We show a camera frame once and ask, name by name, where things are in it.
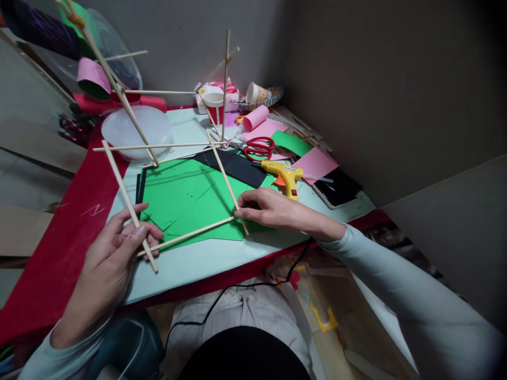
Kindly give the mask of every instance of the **paper cup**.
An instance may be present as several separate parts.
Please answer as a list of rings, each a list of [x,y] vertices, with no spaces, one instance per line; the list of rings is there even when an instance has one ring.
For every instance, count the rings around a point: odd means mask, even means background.
[[[209,93],[202,98],[216,126],[223,124],[223,93]]]
[[[262,88],[261,86],[256,85],[255,83],[250,83],[247,90],[247,103],[255,104],[266,99],[271,98],[271,91]]]

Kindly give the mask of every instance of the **white plastic bowl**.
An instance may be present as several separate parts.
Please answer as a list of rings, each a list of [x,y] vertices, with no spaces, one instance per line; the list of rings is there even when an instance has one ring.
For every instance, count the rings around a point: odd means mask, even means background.
[[[150,106],[133,106],[132,111],[150,145],[172,144],[171,122],[162,111]],[[143,145],[134,123],[127,111],[121,109],[110,114],[102,123],[102,135],[114,147]],[[155,156],[164,154],[168,148],[153,149]],[[128,160],[149,161],[147,149],[119,151]]]

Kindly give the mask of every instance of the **white paper cup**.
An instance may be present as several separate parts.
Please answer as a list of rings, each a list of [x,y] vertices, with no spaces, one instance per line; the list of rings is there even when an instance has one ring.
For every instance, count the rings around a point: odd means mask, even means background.
[[[256,104],[269,98],[271,98],[271,91],[268,91],[253,82],[248,85],[247,103]]]

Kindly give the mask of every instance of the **black cable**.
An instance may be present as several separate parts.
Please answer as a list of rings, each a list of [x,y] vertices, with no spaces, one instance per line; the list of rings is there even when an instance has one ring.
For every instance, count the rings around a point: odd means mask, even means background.
[[[237,288],[253,288],[253,287],[261,286],[261,285],[278,286],[280,284],[289,282],[290,281],[290,276],[292,275],[292,272],[294,271],[294,268],[296,268],[296,266],[302,260],[303,256],[306,254],[306,251],[308,251],[308,248],[310,247],[310,243],[311,242],[312,242],[312,239],[308,239],[308,241],[306,242],[306,245],[305,245],[303,251],[301,252],[301,255],[299,255],[299,258],[292,265],[292,267],[290,267],[289,272],[287,273],[287,278],[284,281],[275,282],[275,283],[273,283],[273,282],[257,282],[255,284],[251,284],[251,285],[230,285],[230,286],[222,289],[222,291],[218,295],[217,299],[215,300],[215,302],[213,303],[213,305],[211,305],[210,309],[206,313],[206,316],[204,317],[204,320],[202,322],[177,322],[177,323],[175,323],[173,325],[173,327],[171,327],[171,330],[169,330],[169,334],[167,335],[167,340],[165,342],[165,349],[167,349],[167,345],[169,344],[169,337],[171,336],[171,332],[173,331],[173,329],[176,326],[178,326],[178,325],[182,325],[182,326],[202,326],[202,325],[204,325],[206,323],[206,321],[208,320],[208,317],[210,316],[211,311],[213,310],[213,308],[215,307],[215,305],[217,304],[217,302],[220,300],[220,298],[226,292],[227,289],[234,288],[234,287],[237,287]]]

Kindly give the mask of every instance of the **sleeve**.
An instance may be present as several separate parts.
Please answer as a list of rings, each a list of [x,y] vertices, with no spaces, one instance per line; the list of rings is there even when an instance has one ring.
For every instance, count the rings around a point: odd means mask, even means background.
[[[84,378],[88,364],[102,343],[108,322],[109,320],[85,340],[66,349],[51,347],[50,337],[56,326],[53,327],[24,366],[19,380]]]
[[[396,313],[421,378],[489,378],[505,337],[426,272],[346,227],[341,240],[319,244]]]

